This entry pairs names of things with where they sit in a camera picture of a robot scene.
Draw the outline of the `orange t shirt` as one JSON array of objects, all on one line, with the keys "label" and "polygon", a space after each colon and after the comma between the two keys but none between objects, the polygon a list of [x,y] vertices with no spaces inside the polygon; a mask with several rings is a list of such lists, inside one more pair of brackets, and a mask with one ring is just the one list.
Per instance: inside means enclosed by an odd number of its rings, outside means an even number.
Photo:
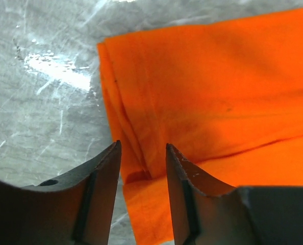
[{"label": "orange t shirt", "polygon": [[173,239],[165,147],[233,185],[303,186],[303,8],[97,45],[137,244]]}]

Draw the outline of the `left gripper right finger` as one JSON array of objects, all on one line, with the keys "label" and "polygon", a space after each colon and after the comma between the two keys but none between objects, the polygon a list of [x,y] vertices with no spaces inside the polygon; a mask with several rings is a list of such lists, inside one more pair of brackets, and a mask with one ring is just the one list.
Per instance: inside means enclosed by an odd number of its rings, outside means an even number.
[{"label": "left gripper right finger", "polygon": [[166,146],[175,244],[303,244],[303,186],[234,187]]}]

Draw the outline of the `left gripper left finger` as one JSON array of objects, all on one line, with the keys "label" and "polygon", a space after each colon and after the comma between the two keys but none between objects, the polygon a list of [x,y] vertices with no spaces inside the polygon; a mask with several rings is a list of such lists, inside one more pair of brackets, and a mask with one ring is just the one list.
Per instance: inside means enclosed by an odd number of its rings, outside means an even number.
[{"label": "left gripper left finger", "polygon": [[0,244],[107,244],[121,143],[39,185],[0,180]]}]

